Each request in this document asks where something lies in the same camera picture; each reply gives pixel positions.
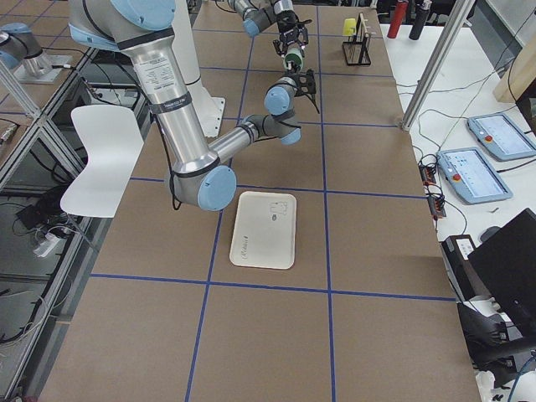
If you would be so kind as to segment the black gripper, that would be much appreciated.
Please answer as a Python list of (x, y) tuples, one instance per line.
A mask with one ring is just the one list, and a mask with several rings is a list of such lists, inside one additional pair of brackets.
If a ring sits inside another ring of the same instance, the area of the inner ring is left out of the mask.
[(302, 73), (302, 64), (296, 64), (294, 66), (294, 71), (291, 71), (290, 63), (284, 62), (285, 74), (281, 77), (281, 80), (291, 84), (291, 85), (305, 85), (306, 84), (306, 75)]
[(309, 43), (308, 31), (305, 26), (299, 26), (299, 18), (294, 11), (283, 11), (276, 15), (279, 38), (274, 39), (272, 44), (278, 56), (286, 54), (285, 44), (298, 44), (301, 52), (305, 51)]

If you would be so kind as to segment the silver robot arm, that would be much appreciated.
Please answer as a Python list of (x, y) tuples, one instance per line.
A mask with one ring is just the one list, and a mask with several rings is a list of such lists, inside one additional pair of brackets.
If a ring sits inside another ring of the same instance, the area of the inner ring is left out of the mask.
[(307, 25), (312, 21), (300, 20), (292, 1), (226, 1), (230, 11), (242, 18), (245, 32), (254, 38), (265, 32), (272, 25), (278, 30), (278, 38), (273, 40), (275, 52), (285, 58), (289, 54), (305, 57), (305, 48), (309, 43)]
[(198, 76), (188, 9), (183, 1), (72, 1), (70, 34), (85, 46), (129, 57), (158, 125), (167, 155), (168, 187), (175, 208), (191, 204), (208, 211), (224, 209), (233, 199), (237, 179), (227, 161), (262, 137), (291, 145), (301, 137), (294, 100), (313, 97), (312, 70), (303, 66), (307, 25), (289, 1), (232, 1), (232, 12), (246, 33), (256, 36), (276, 26), (273, 45), (284, 75), (265, 94), (265, 115), (246, 117), (212, 142), (205, 137), (208, 120), (219, 116), (215, 98)]

